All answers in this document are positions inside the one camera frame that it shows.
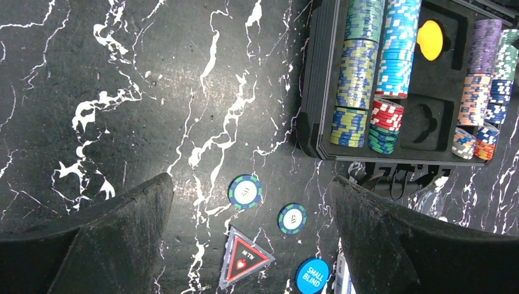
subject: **all in triangle marker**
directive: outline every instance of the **all in triangle marker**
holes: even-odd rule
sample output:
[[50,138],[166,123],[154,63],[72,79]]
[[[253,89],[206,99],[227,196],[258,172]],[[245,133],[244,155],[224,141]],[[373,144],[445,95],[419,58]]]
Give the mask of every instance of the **all in triangle marker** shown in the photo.
[[265,249],[259,247],[232,226],[225,247],[222,273],[220,274],[222,290],[275,260]]

